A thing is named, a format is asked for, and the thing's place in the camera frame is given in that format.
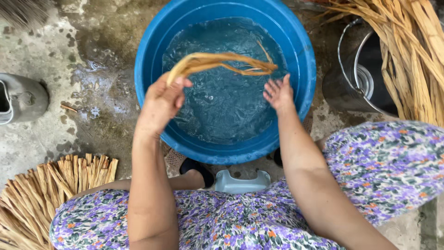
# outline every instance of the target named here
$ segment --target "blue plastic basin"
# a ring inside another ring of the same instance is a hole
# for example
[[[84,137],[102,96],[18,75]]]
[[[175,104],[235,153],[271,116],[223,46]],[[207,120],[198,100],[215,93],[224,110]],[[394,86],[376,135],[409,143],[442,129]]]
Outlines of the blue plastic basin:
[[[148,87],[163,73],[162,55],[174,35],[190,24],[233,16],[252,19],[281,46],[291,74],[294,103],[303,120],[313,100],[316,61],[304,27],[278,0],[172,0],[154,17],[140,41],[135,62],[135,88],[140,106]],[[233,145],[191,137],[174,121],[168,124],[161,138],[189,158],[220,165],[252,161],[279,147],[277,119],[258,136]]]

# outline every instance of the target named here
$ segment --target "metal bucket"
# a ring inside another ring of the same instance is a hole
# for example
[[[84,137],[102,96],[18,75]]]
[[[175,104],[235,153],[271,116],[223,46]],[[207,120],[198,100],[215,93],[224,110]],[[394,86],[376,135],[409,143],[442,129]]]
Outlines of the metal bucket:
[[[361,44],[344,61],[341,60],[344,34],[358,23],[362,23],[362,20],[354,20],[342,33],[337,48],[339,64],[333,66],[322,81],[324,98],[337,109],[397,117],[398,111],[381,73],[382,55],[378,35],[368,33]]]
[[[0,73],[0,125],[35,120],[46,112],[48,101],[37,81]]]

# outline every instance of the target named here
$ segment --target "water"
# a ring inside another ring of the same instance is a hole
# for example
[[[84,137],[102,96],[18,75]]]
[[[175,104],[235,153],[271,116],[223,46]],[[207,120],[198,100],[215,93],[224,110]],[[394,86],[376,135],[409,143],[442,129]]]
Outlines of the water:
[[[163,71],[169,71],[184,56],[194,52],[235,52],[278,65],[273,79],[286,74],[282,50],[258,24],[247,18],[222,18],[189,25],[171,41],[163,55]],[[230,61],[239,68],[243,62]],[[189,76],[194,86],[185,89],[186,100],[174,118],[178,127],[193,137],[216,144],[235,144],[266,130],[276,113],[262,91],[270,76],[242,76],[223,67]]]

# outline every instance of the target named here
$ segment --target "hand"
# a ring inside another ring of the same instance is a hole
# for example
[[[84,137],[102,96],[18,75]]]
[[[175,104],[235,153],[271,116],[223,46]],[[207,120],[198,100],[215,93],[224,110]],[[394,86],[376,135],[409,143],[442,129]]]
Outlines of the hand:
[[[285,75],[284,81],[272,79],[265,83],[263,95],[270,105],[279,113],[287,108],[294,109],[293,88],[290,85],[290,74]]]
[[[137,120],[134,139],[144,140],[154,138],[158,140],[168,122],[174,118],[185,100],[184,87],[192,87],[190,80],[178,77],[167,87],[167,78],[170,73],[163,74],[153,83],[145,95],[145,102]]]

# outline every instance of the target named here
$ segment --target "floral dress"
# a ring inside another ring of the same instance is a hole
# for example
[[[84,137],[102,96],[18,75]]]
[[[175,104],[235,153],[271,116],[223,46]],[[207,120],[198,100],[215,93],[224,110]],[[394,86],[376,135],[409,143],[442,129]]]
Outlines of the floral dress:
[[[422,122],[346,128],[329,137],[323,154],[341,189],[374,226],[444,190],[444,129]],[[310,229],[285,179],[253,193],[174,195],[180,249],[343,249]],[[102,190],[64,203],[51,224],[54,246],[129,249],[128,197],[127,191]]]

